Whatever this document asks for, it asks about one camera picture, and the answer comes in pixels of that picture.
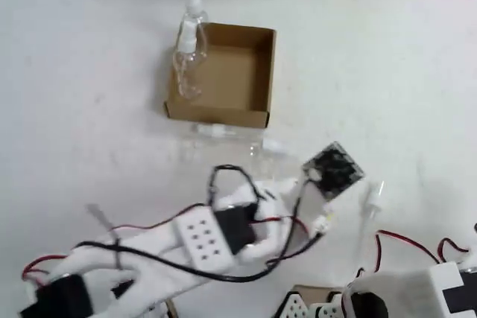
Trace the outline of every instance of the cable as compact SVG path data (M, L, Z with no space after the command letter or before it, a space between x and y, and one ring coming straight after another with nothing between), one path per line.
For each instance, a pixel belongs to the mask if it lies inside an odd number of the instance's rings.
M263 198L262 195L258 192L258 189L256 189L256 186L254 185L251 177L242 168L237 167L235 165L219 165L217 167L214 167L214 169L212 171L212 174L211 174L210 181L209 181L209 202L211 204L214 203L214 199L215 199L216 190L215 190L214 183L215 183L215 177L216 177L217 172L219 170L237 170L237 171L239 171L240 173L242 173L245 176L247 181L250 183L250 186L252 187L253 193L256 195L256 200L259 201L260 198ZM308 183L309 183L309 181L306 181L306 182L303 183L303 186L300 190L300 194L298 195L298 198L295 201L293 214L291 216L290 232L288 233L288 237L286 239L285 245L283 246L282 252L279 254L279 257L276 258L276 260L273 263L269 264L267 266L267 268L265 268L262 272L259 272L255 275L252 275L252 276L242 276L242 277L239 276L239 277L237 277L237 276L225 276L225 275L218 275L218 274L215 274L215 273L208 273L208 272L205 272L205 271L196 270L196 269L191 268L191 267L183 266L182 264L176 264L172 261L165 260L164 258L152 255L148 252L143 252L143 251L134 249L132 247L123 247L123 246L117 245L117 244L108 245L108 244L102 244L102 243L94 242L94 241L84 241L84 242L81 242L78 245L76 245L76 247L97 247L97 248L106 249L106 250L109 250L109 251L112 251L112 252L129 252L129 253L132 253L134 255L138 255L138 256L141 256L141 257L144 257L144 258L149 258L153 261L158 261L162 264L173 267L177 270L182 270L184 272L191 273L191 274L196 275L196 276L200 276L200 277L204 277L206 279L211 279L211 280L220 281L220 282L237 282L237 283L253 282L253 281L256 281L257 279L260 279L260 278L270 274L271 272L273 272L279 266L281 261L283 261L283 259L285 257L285 254L286 254L286 252L287 252L287 250L290 246L291 239L292 239L293 234L294 234L294 228L297 224L296 219L297 219L298 212L299 212L299 209L300 209L300 204L301 204L301 200L302 200L302 196L303 196L303 191L304 191L304 188L306 187L306 185Z
M166 225L167 223L170 223L173 219L175 219L176 217L182 215L182 214L185 214L186 212L189 212L190 210L194 209L194 208L197 208L198 206L205 206L205 204L203 203L195 203L195 204L192 204L190 206L187 206L186 208L182 209L180 212L176 213L173 217L170 217L169 219L167 220L164 220L164 221L161 221L160 223L155 223L154 225L150 225L150 226L137 226L137 225L131 225L129 223L126 223L124 225L118 225L118 226L114 226L113 227L113 230L117 230L117 229L141 229L141 230L150 230L150 229L155 229L161 225Z
M397 234L395 232L387 231L387 230L378 230L376 234L374 235L376 239L376 248L377 248L377 257L376 257L376 266L374 268L374 272L378 272L379 269L381 268L381 261L382 261L382 244L381 244L381 239L379 238L379 235L386 235L391 238L395 238L397 240L401 240L406 242L407 244L410 244L421 251L423 251L425 254L427 254L430 258L434 260L436 264L439 264L440 261L428 250L426 249L422 244L419 244L418 242L412 240L411 238L407 238L406 236ZM457 250L461 250L462 248L458 247L453 241L451 243L451 246L454 247ZM363 272L366 272L363 267L361 267L358 272L356 273L356 278L358 278Z
M300 208L300 204L301 204L301 196L299 196L297 198L297 201L294 205L294 210L293 210L292 217L296 218L298 216L298 210ZM262 277L265 277L266 275L272 273L279 266L279 264L282 261L282 258L285 256L286 251L288 250L288 247L290 246L295 226L296 226L296 223L295 223L294 220L292 220L291 227L290 227L290 232L288 233L288 237L286 239L285 245L283 246L282 252L280 253L279 257L276 259L276 261L273 264L267 266L267 268L264 269L263 271L255 274L255 275L252 275L252 276L225 276L225 275L218 275L218 274L215 274L215 273L209 273L209 272L205 272L205 271L201 271L201 270L196 270L195 268L191 268L191 267L188 267L188 266L183 266L182 264L176 264L175 262L166 260L166 259L161 258L159 256L152 255L148 252L143 252L143 251L134 249L132 247L124 247L124 246L121 246L121 245L108 245L108 244L102 244L102 243L94 242L94 241L83 241L83 242L79 243L78 245L76 245L75 248L77 248L77 247L97 247L97 248L106 249L106 250L109 250L109 251L112 251L112 252L128 252L128 253L132 253L132 254L137 255L137 256L141 256L141 257L144 257L144 258L149 258L153 261L158 261L162 264L173 267L177 270L182 270L184 272L191 273L192 275L204 277L206 279L211 279L211 280L220 281L220 282L247 283L247 282L253 282L253 281L256 281L256 280L258 280Z
M301 200L301 197L303 196L303 192L305 191L305 187L310 183L312 182L311 180L306 180L301 189L300 189L300 193L298 194L298 198ZM324 236L324 234L322 232L317 232L315 234L315 236L313 236L312 238L310 238L306 244L303 245L303 247L301 249L299 249L298 251L290 254L290 255L284 255L283 257L277 257L277 258L272 258L271 260L268 260L266 262L266 264L273 264L275 262L277 262L278 260L280 261L284 261L284 260L288 260L290 258L293 258L293 257L296 257L298 255L301 255L302 253L305 253L306 251L308 251L309 249L311 249L322 237Z
M42 287L43 286L43 283L37 279L36 277L31 277L29 276L28 274L29 273L45 273L45 274L49 274L48 271L45 271L45 270L39 270L37 268L34 268L36 265L38 265L39 263L41 262L44 262L44 261L50 261L50 260L62 260L64 258L66 258L67 256L65 255L46 255L46 256L42 256L42 257L39 257L37 258L36 260L32 261L30 264L27 264L25 266L25 268L23 269L22 271L22 280L23 281L32 281L34 282L37 287Z
M400 235L400 234L397 234L395 232L391 232L391 231L387 231L387 230L378 230L376 232L376 234L381 234L381 235L387 235L387 236L390 236L392 238L396 238L397 240L401 240L401 241L404 241L404 242L407 242L408 244L420 249L421 251L423 251L425 254L427 254L427 256L429 256L430 258L432 258L434 260L434 262L436 264L439 264L440 261L437 257L434 256L434 254L432 254L432 252L430 252L428 249L426 249L422 244L419 244L418 242L412 240L411 238L407 238L406 236L403 236L403 235Z
M440 240L439 245L437 246L437 255L439 256L440 260L442 262L447 262L446 258L444 257L444 244L448 243L453 249L462 252L462 253L467 253L469 252L468 249L464 249L462 247L459 247L451 238L443 238Z
M255 220L253 223L267 223L267 222L270 222L270 221L281 221L285 218L286 217L267 217L264 220ZM288 218L294 220L295 223L303 230L303 232L306 234L306 236L309 236L309 231L306 228L306 225L303 223L302 220L300 220L297 217L295 219L293 219L291 216L288 216Z
M260 200L264 199L263 195L260 194L259 189L256 187L249 173L247 173L243 168L239 167L238 165L223 164L223 165L215 166L212 169L212 173L210 174L209 185L207 187L207 192L209 195L209 199L207 200L208 206L211 206L211 207L214 206L215 195L217 194L217 187L215 186L215 180L217 179L217 173L219 171L238 171L247 180L248 184L252 188L253 195L255 195L255 198L256 198L255 203L258 204Z
M22 271L22 280L26 280L27 274L34 269L35 266L38 264L45 262L45 261L50 261L50 260L63 260L64 258L67 258L67 255L46 255L37 258L36 260L32 261L31 263L27 264L25 268Z
M50 274L50 272L47 271L47 270L39 270L39 269L37 269L37 268L31 268L31 269L29 269L29 270L28 270L28 273L43 273L43 274L45 274L45 275L49 275L49 274Z

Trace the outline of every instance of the black wire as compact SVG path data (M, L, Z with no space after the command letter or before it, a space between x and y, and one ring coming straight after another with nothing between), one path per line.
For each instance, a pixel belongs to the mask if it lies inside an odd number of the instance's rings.
M305 189L306 189L306 186L312 182L311 180L306 180L301 189L300 189L300 193L298 194L298 197L301 198L303 197L303 194L305 192ZM310 238L306 244L303 245L303 247L301 249L299 249L298 251L290 254L290 255L284 255L283 257L279 258L272 258L271 260L268 260L266 262L266 264L272 264L274 263L275 261L277 260L280 260L280 261L284 261L284 260L288 260L290 258L293 258L293 257L296 257L298 255L301 255L302 253L305 253L306 251L308 251L309 249L311 249L322 237L324 236L324 234L322 232L317 232L315 236L313 236L312 238Z
M285 257L285 254L288 250L288 247L290 246L291 239L293 237L294 229L295 229L295 226L296 226L295 220L293 220L293 219L296 218L297 215L298 215L298 210L300 208L300 204L301 204L301 197L298 197L297 201L294 205L294 210L293 210L293 215L292 215L292 220L291 220L291 226L290 226L290 232L288 233L288 237L286 239L285 245L283 246L282 252L279 254L279 257L275 260L274 263L268 265L268 267L266 269L264 269L262 272L256 273L255 275L252 275L252 276L226 276L226 275L219 275L219 274L216 274L216 273L209 273L209 272L202 271L202 270L196 270L195 268L184 266L182 264L176 264L173 261L169 261L169 260L166 260L166 259L161 258L159 256L152 255L148 252L140 251L140 250L134 249L132 247L124 247L124 246L115 245L115 244L108 245L108 244L102 244L102 243L95 242L95 241L83 241L83 242L80 242L78 245L76 245L75 248L86 246L86 247L97 247L99 249L106 249L106 250L113 251L113 252L128 252L128 253L132 253L132 254L137 255L137 256L141 256L141 257L144 257L144 258L149 258L153 261L158 261L162 264L173 267L177 270L181 270L181 271L184 271L184 272L187 272L187 273L191 273L192 275L204 277L206 279L211 279L211 280L214 280L214 281L235 282L235 283L253 282L253 281L261 279L262 277L265 277L266 275L272 273L279 266L279 264L282 262L282 258Z
M215 190L215 186L214 186L215 178L217 176L217 173L220 170L229 170L229 171L240 172L245 177L245 179L248 181L248 183L250 184L250 187L252 188L252 191L253 191L253 193L256 197L256 202L258 203L261 199L265 200L265 198L259 193L259 190L255 186L251 176L246 171L244 171L241 167L236 166L236 165L218 165L218 166L213 168L211 176L210 176L210 180L209 180L209 204L211 206L214 203L215 195L216 195L216 190ZM295 201L294 208L293 208L293 214L291 216L290 231L288 233L288 237L286 239L285 245L283 245L281 253L278 255L277 258L274 258L273 260L270 260L270 261L267 262L267 268L265 268L263 271L261 271L259 273L256 273L255 275L251 275L251 276L227 276L227 275L220 275L220 274L216 274L216 273L209 273L209 272L202 271L202 270L196 270L195 268L184 266L182 264L176 264L173 261L169 261L169 260L166 260L166 259L161 258L159 256L152 255L149 252L144 252L144 251L141 251L141 250L138 250L138 249L134 249L132 247L124 247L122 245L119 245L118 242L115 242L114 244L109 245L109 244L103 244L103 243L99 243L99 242L95 242L95 241L83 241L83 242L80 242L78 245L76 245L75 248L77 248L77 247L96 247L96 248L99 248L99 249L105 249L105 250L115 252L117 255L120 252L128 252L128 253L131 253L133 255L141 256L141 257L144 257L144 258L151 259L153 261L160 262L160 263L165 264L167 266L173 267L177 270L181 270L181 271L184 271L184 272L187 272L187 273L191 273L192 275L204 277L206 279L211 279L211 280L214 280L214 281L235 282L235 283L253 282L253 281L261 279L262 277L265 277L266 275L269 275L270 273L272 273L280 265L280 263L282 261L284 261L288 258L295 257L295 256L297 256L301 253L304 253L305 251L307 251L308 249L313 247L320 240L320 238L323 236L323 234L317 233L316 236L314 236L312 239L310 239L301 249L299 249L298 251L294 252L291 255L286 255L286 252L288 251L288 248L289 248L290 243L291 243L291 239L293 238L293 234L294 234L294 230L295 230L295 226L296 226L296 220L295 219L297 218L298 212L300 210L300 205L301 205L301 200L302 200L302 197L303 197L303 193L305 191L306 186L310 182L311 182L310 180L307 180L303 183L303 185L300 189L300 193L298 194L298 197Z
M207 205L213 207L215 202L215 195L217 194L217 187L215 186L215 180L217 179L217 173L219 171L238 171L248 182L250 187L252 188L253 195L256 198L256 204L259 203L260 200L264 199L263 195L260 194L259 189L256 187L255 183L253 182L252 177L247 173L243 168L239 167L238 165L232 164L223 164L217 165L212 169L212 173L209 177L209 186L207 188L209 199L207 200Z
M324 236L324 234L322 234L321 232L318 232L315 236L310 238L308 240L308 242L305 245L303 245L303 247L301 249L292 253L291 255L283 256L282 258L280 258L280 261L288 260L288 259L293 258L295 256L301 255L302 253L305 253L306 251L311 249L323 236ZM272 258L271 260L267 261L267 264L271 264L278 259L279 258Z

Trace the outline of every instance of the red object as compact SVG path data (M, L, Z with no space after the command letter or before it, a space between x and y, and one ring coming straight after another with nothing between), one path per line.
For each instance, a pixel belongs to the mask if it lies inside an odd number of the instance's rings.
M453 247L455 250L466 253L469 252L468 249L464 249L462 247L459 247L453 240L450 238L443 238L439 242L439 246L437 246L437 254L439 255L439 258L442 262L447 262L446 258L444 257L444 244L448 243L451 247Z

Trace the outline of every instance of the red wire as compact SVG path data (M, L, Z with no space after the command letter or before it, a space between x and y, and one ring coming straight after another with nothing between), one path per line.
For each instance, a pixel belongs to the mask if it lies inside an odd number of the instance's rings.
M46 275L49 275L50 272L47 270L39 270L38 268L31 268L28 270L28 273L44 273Z
M382 260L382 245L381 245L381 239L379 238L378 234L374 235L374 238L376 239L376 248L378 250L377 256L376 256L376 266L374 267L374 272L378 272L379 269L381 268L381 260ZM361 267L358 270L358 273L356 273L356 278L358 278L363 272L366 272L363 267Z
M176 215L174 215L173 217L170 217L169 219L167 220L164 220L164 221L161 221L160 223L155 223L154 225L150 225L150 226L138 226L138 225L130 225L129 223L126 223L124 225L118 225L118 226L114 226L113 227L113 230L116 230L116 229L141 229L141 230L150 230L150 229L155 229L161 225L165 225L167 223L170 223L173 219L175 219L176 217L182 215L182 214L185 214L186 212L192 210L193 208L197 208L198 206L205 206L205 204L202 204L202 203L195 203L195 204L192 204L190 206L187 206L186 208L182 209L180 212L176 213Z
M25 268L23 269L22 271L22 280L25 281L27 279L32 279L35 281L35 283L38 285L38 286L43 286L42 282L40 282L38 279L34 278L34 277L30 277L28 276L28 274L30 272L42 272L43 270L38 270L36 268L34 268L35 266L37 266L38 264L42 263L42 262L45 262L45 261L50 261L50 260L63 260L64 258L66 258L68 256L66 255L46 255L46 256L42 256L42 257L39 257L37 258L36 260L32 261L31 263L27 264L25 266Z
M283 219L284 219L284 217L267 217L264 220L256 220L256 221L254 221L254 223L267 223L269 221L281 221ZM298 218L295 218L294 222L303 230L303 232L305 232L306 236L309 236L309 231L306 228L306 225L303 223L302 220L300 220Z
M437 255L439 256L440 260L442 262L447 262L446 258L444 257L444 244L448 243L453 249L459 251L459 252L469 252L468 249L463 249L462 247L459 247L451 238L443 238L440 240L439 245L437 246Z
M400 234L397 234L395 232L391 232L391 231L387 231L387 230L378 230L377 231L377 234L381 234L381 235L387 235L387 236L390 236L392 238L396 238L397 240L401 240L401 241L404 241L404 242L407 242L408 244L420 249L421 251L423 251L425 254L427 254L427 256L429 256L430 258L432 258L434 260L434 262L436 264L439 264L440 261L437 257L435 257L432 252L430 252L428 249L426 249L422 244L419 244L418 242L412 240L411 238L407 238L406 236L402 236Z
M375 239L376 239L376 246L377 246L377 250L378 250L378 254L377 254L377 258L376 258L376 266L374 268L374 272L378 272L379 269L381 268L381 260L382 260L382 245L381 245L381 239L379 238L379 235L386 235L386 236L389 236L391 238L395 238L397 240L401 240L401 241L404 241L406 242L407 244L410 244L418 249L420 249L421 251L423 251L425 254L427 254L430 258L432 258L434 260L434 262L436 264L439 264L440 261L432 254L432 252L430 252L428 249L426 249L422 244L419 244L418 242L412 240L411 238L407 238L406 236L403 236L403 235L400 235L400 234L397 234L395 232L391 232L391 231L387 231L387 230L378 230L376 232L376 234L374 235ZM443 245L443 241L444 242L449 242L449 244L454 247L457 251L461 251L461 252L466 252L464 251L465 249L462 249L460 247L458 247L454 241L450 240L449 238L444 238L441 243ZM364 268L361 267L358 272L356 273L356 278L358 278L364 271Z

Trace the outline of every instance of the black circuit board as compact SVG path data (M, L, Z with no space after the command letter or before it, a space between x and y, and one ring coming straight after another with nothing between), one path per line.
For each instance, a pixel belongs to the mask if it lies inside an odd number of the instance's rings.
M326 201L335 199L364 178L363 170L339 143L331 143L302 167Z

